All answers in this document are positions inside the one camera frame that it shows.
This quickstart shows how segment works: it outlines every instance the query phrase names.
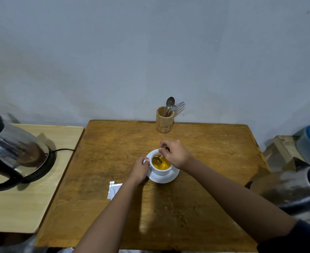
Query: utensil holder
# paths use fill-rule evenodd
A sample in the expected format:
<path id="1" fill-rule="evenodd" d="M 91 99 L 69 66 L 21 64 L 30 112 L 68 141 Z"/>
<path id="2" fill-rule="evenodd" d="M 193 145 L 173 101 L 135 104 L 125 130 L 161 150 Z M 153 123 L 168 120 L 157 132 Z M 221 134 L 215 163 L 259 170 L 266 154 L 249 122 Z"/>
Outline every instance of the utensil holder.
<path id="1" fill-rule="evenodd" d="M 167 112 L 167 107 L 162 106 L 156 111 L 156 130 L 161 133 L 168 133 L 172 130 L 174 124 L 175 111 L 171 112 L 169 117 L 164 117 Z"/>

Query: black cable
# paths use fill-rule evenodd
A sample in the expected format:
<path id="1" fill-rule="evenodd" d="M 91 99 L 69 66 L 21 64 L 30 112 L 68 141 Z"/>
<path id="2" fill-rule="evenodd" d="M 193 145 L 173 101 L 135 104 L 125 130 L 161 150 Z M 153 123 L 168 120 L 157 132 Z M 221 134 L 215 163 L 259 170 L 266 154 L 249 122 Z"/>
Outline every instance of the black cable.
<path id="1" fill-rule="evenodd" d="M 56 149 L 56 150 L 54 150 L 54 151 L 53 151 L 53 153 L 58 152 L 58 151 L 61 151 L 61 150 L 70 150 L 70 151 L 75 152 L 75 150 L 74 150 L 74 149 L 70 149 L 70 148 L 60 148 L 60 149 Z"/>

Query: yellow liquid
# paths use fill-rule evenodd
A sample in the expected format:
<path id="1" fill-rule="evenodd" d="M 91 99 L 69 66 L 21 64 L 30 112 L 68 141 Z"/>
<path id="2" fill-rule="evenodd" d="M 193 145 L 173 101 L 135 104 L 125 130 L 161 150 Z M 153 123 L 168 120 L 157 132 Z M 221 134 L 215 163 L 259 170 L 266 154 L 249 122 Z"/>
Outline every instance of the yellow liquid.
<path id="1" fill-rule="evenodd" d="M 164 157 L 160 157 L 160 159 L 162 161 L 161 165 L 155 165 L 154 162 L 152 161 L 154 167 L 156 169 L 159 169 L 159 170 L 167 170 L 167 169 L 169 169 L 172 164 Z"/>

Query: kettle handle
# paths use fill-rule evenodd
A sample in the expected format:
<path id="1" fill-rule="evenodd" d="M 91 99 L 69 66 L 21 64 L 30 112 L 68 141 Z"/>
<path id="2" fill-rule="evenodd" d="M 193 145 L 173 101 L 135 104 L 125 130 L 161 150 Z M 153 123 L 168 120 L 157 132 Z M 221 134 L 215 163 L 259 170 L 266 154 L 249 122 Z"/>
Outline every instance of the kettle handle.
<path id="1" fill-rule="evenodd" d="M 11 169 L 10 167 L 7 167 L 7 168 L 3 167 L 2 171 L 5 174 L 8 174 L 10 178 L 6 180 L 4 183 L 0 183 L 0 191 L 5 191 L 12 187 L 15 187 L 24 179 L 24 177 L 21 174 Z"/>

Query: stainless steel kettle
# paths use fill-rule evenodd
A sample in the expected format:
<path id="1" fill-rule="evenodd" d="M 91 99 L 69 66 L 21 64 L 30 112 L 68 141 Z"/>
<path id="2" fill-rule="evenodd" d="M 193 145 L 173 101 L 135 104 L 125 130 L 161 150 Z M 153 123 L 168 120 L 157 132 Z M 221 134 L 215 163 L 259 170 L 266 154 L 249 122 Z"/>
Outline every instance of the stainless steel kettle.
<path id="1" fill-rule="evenodd" d="M 310 224 L 310 165 L 293 157 L 283 169 L 254 180 L 250 190 Z"/>
<path id="2" fill-rule="evenodd" d="M 9 179 L 0 191 L 43 177 L 54 165 L 56 154 L 29 132 L 0 116 L 0 174 Z"/>

